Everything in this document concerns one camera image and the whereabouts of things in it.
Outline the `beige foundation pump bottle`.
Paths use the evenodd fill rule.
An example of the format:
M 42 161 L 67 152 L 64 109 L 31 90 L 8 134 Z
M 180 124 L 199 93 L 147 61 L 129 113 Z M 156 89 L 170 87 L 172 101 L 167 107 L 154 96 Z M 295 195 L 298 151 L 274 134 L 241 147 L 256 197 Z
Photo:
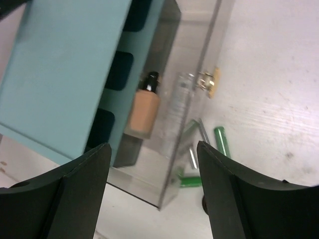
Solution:
M 149 72 L 139 84 L 124 133 L 140 139 L 149 139 L 160 106 L 158 89 L 160 74 Z

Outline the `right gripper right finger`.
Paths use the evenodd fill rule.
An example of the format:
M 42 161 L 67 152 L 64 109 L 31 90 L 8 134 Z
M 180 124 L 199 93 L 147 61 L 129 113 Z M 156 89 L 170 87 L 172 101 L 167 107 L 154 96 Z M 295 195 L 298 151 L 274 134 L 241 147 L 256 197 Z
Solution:
M 204 141 L 197 157 L 215 239 L 316 239 L 319 188 L 254 171 Z

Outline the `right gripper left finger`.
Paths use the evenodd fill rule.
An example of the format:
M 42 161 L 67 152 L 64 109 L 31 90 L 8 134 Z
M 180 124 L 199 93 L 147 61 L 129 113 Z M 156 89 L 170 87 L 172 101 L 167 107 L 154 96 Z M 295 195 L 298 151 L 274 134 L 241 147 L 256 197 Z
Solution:
M 0 190 L 2 239 L 91 239 L 107 183 L 107 143 Z

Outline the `clear acrylic drawer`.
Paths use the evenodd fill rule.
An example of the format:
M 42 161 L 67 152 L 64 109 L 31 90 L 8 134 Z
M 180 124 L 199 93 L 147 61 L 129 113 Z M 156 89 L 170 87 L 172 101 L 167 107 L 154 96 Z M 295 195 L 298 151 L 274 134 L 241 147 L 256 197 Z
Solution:
M 108 183 L 158 209 L 181 187 L 199 186 L 196 137 L 206 137 L 202 115 L 218 86 L 217 67 L 234 6 L 231 0 L 199 0 L 182 12 L 158 95 L 151 135 L 126 129 Z

